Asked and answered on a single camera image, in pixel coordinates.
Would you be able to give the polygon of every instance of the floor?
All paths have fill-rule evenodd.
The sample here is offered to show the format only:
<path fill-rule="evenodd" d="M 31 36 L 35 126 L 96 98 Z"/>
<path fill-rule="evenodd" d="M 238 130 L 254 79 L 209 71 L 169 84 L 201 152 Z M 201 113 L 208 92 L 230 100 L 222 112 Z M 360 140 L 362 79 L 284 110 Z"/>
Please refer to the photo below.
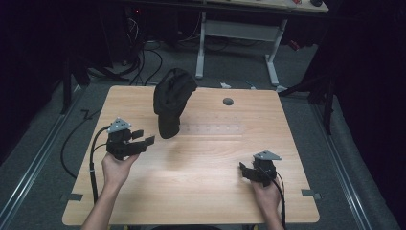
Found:
<path fill-rule="evenodd" d="M 219 88 L 225 82 L 232 88 L 254 85 L 257 89 L 275 90 L 263 55 L 236 52 L 241 48 L 238 44 L 244 42 L 235 41 L 234 45 L 225 48 L 218 42 L 209 43 L 211 50 L 206 54 L 205 76 L 198 81 L 199 87 Z M 263 47 L 267 45 L 255 44 L 258 50 L 266 50 Z M 179 67 L 190 73 L 195 71 L 197 47 L 194 42 L 183 43 L 177 48 L 150 42 L 147 49 L 154 52 L 145 51 L 143 80 L 158 70 L 150 84 L 158 82 L 170 68 Z M 281 46 L 275 58 L 280 84 L 289 87 L 299 83 L 316 51 L 317 46 L 299 51 Z M 117 64 L 113 71 L 125 68 Z M 52 100 L 33 118 L 29 130 L 0 167 L 0 204 L 4 207 L 0 229 L 79 229 L 61 221 L 66 205 L 64 198 L 75 183 L 61 166 L 61 152 L 66 166 L 77 173 L 98 117 L 96 114 L 92 120 L 82 122 L 83 110 L 92 113 L 100 109 L 109 87 L 117 84 L 127 83 L 92 78 L 88 87 L 76 87 L 74 104 L 66 115 L 59 114 L 63 93 L 59 87 Z M 398 229 L 351 140 L 337 100 L 334 101 L 332 135 L 329 136 L 320 125 L 323 105 L 309 104 L 306 95 L 305 92 L 294 93 L 281 101 L 310 187 L 317 194 L 315 202 L 321 217 L 316 223 L 290 223 L 287 227 Z M 362 208 L 361 212 L 354 211 L 357 204 Z M 224 230 L 241 229 L 240 225 L 220 227 Z M 116 228 L 123 229 L 122 226 L 114 226 Z"/>

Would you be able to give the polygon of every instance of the white desk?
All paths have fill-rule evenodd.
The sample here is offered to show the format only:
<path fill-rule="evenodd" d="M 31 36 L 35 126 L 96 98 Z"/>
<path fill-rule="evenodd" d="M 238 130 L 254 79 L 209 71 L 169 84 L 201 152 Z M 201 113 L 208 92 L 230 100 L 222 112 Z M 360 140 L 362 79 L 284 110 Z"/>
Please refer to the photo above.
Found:
<path fill-rule="evenodd" d="M 261 7 L 279 9 L 282 11 L 298 12 L 328 12 L 328 7 L 323 3 L 321 7 L 314 7 L 310 0 L 303 0 L 302 4 L 295 4 L 292 0 L 207 0 L 211 3 L 227 3 L 243 5 L 248 7 Z M 225 36 L 240 39 L 251 39 L 260 41 L 273 42 L 273 48 L 269 55 L 265 55 L 266 65 L 271 83 L 279 85 L 278 76 L 274 66 L 274 58 L 281 43 L 287 19 L 281 22 L 279 27 L 261 26 L 253 24 L 243 24 L 236 22 L 226 22 L 217 20 L 207 20 L 206 13 L 202 12 L 201 30 L 200 30 L 200 47 L 197 55 L 196 78 L 203 78 L 204 58 L 205 58 L 205 38 L 206 35 Z"/>

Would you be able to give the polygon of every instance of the metal rail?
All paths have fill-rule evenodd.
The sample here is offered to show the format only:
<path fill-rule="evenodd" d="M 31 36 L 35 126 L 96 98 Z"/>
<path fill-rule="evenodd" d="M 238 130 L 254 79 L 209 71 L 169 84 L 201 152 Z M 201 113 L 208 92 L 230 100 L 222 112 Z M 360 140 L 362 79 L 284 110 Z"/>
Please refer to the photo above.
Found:
<path fill-rule="evenodd" d="M 318 125 L 320 130 L 323 132 L 325 141 L 329 148 L 329 156 L 332 161 L 334 170 L 337 173 L 338 180 L 343 188 L 343 192 L 346 196 L 347 202 L 351 208 L 352 214 L 354 215 L 355 221 L 358 224 L 359 229 L 372 229 L 368 216 L 364 211 L 362 202 L 356 192 L 349 175 L 347 174 L 346 168 L 341 160 L 340 154 L 335 147 L 334 141 L 330 135 L 327 134 L 325 127 L 323 125 L 323 115 L 317 104 L 310 105 L 313 114 L 318 119 Z"/>
<path fill-rule="evenodd" d="M 66 120 L 68 119 L 69 115 L 71 114 L 73 108 L 75 107 L 76 103 L 79 101 L 81 96 L 84 93 L 84 89 L 80 88 L 79 86 L 74 91 L 74 100 L 72 105 L 66 111 L 65 114 L 60 114 L 57 118 L 55 124 L 51 128 L 51 131 L 48 133 L 47 137 L 45 138 L 44 143 L 42 144 L 41 148 L 39 149 L 38 153 L 35 156 L 35 159 L 31 163 L 30 167 L 26 170 L 23 177 L 18 182 L 17 187 L 15 188 L 14 192 L 12 193 L 9 201 L 7 202 L 6 206 L 0 213 L 0 229 L 8 229 L 9 225 L 11 224 L 12 219 L 14 218 L 15 214 L 18 211 L 18 208 L 24 201 L 27 193 L 30 191 L 31 187 L 33 186 L 36 178 L 38 177 L 39 173 L 41 172 L 42 167 L 44 166 L 45 162 L 47 161 L 52 147 L 54 145 L 55 140 L 57 139 L 61 129 L 63 128 Z"/>

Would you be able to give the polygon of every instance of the table bracket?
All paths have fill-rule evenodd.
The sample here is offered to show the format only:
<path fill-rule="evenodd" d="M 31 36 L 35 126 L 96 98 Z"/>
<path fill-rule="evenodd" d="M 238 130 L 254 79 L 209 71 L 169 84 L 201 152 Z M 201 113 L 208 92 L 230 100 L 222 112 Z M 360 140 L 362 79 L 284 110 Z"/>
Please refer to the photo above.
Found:
<path fill-rule="evenodd" d="M 322 199 L 322 196 L 319 193 L 315 193 L 313 190 L 302 189 L 302 196 L 313 196 L 316 200 Z"/>

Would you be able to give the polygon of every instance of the dark background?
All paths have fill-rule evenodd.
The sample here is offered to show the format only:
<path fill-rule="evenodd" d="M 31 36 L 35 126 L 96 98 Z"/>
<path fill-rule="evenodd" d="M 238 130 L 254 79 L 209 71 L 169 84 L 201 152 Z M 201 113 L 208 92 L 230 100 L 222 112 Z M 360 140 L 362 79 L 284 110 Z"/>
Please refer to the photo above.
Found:
<path fill-rule="evenodd" d="M 402 216 L 406 212 L 405 1 L 326 3 L 330 15 L 360 21 L 327 26 L 323 21 L 308 24 L 291 19 L 282 43 L 295 40 L 301 46 L 319 44 L 304 81 L 320 75 L 328 79 L 332 71 L 338 70 L 334 93 L 354 142 L 399 225 L 406 228 Z M 0 100 L 5 131 L 0 136 L 0 163 L 6 160 L 36 112 L 51 99 L 69 52 L 80 53 L 102 66 L 127 59 L 127 48 L 117 46 L 125 44 L 125 28 L 114 26 L 120 25 L 120 10 L 117 7 L 111 10 L 114 13 L 106 14 L 102 7 L 93 5 L 1 2 Z M 190 21 L 197 17 L 197 13 L 182 11 L 146 13 L 150 19 L 143 24 L 147 35 L 172 45 L 178 39 L 177 30 L 190 32 L 194 27 Z M 306 90 L 319 90 L 320 85 L 326 89 L 326 82 L 329 81 Z"/>

